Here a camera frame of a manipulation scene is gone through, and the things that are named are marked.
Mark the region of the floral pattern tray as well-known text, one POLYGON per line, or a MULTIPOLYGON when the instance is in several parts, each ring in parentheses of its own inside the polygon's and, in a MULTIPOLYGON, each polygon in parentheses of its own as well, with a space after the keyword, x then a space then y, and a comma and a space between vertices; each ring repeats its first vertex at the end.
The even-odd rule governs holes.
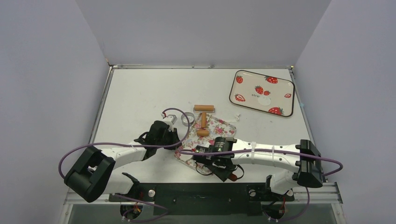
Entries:
POLYGON ((237 128, 224 120, 216 118, 212 115, 206 116, 206 129, 209 131, 209 135, 201 137, 197 135, 197 130, 201 127, 201 116, 198 115, 196 120, 192 123, 190 131, 187 134, 187 138, 182 142, 182 145, 174 153, 174 157, 178 162, 197 170, 203 175, 211 175, 208 168, 204 167, 201 163, 196 163, 191 155, 180 154, 180 150, 183 149, 194 149, 197 145, 214 144, 214 140, 217 137, 234 137, 237 128))

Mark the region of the metal spatula wooden handle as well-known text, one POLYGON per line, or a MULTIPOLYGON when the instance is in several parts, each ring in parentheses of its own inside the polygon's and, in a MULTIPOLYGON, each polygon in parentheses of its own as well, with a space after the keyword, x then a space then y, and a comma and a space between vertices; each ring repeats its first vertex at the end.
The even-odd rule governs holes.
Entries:
POLYGON ((238 180, 238 176, 235 175, 235 174, 233 174, 233 173, 231 173, 227 178, 228 178, 229 180, 233 181, 233 182, 235 182, 235 181, 238 180))

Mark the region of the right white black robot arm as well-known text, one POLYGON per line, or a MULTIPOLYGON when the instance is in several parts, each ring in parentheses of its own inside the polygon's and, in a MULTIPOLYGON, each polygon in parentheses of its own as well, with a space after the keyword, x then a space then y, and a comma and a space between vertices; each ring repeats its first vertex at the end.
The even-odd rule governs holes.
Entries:
POLYGON ((321 153, 310 140, 292 145, 266 145, 231 137, 217 137, 214 144, 196 146, 193 160, 204 164, 225 181, 238 165, 253 164, 282 169, 267 176, 264 195, 276 199, 294 187, 321 188, 321 153))

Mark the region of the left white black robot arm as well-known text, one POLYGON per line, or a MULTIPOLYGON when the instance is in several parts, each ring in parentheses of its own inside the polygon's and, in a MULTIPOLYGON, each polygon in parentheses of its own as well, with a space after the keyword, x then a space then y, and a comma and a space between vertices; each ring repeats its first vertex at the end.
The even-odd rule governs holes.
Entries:
POLYGON ((159 148, 175 150, 181 146, 181 140, 172 122, 157 120, 132 144, 110 143, 111 148, 105 149, 98 149, 98 145, 83 146, 80 157, 62 176, 64 184, 88 203, 102 194, 121 194, 129 201, 135 200, 139 196, 138 180, 129 173, 115 173, 115 170, 145 161, 159 148))

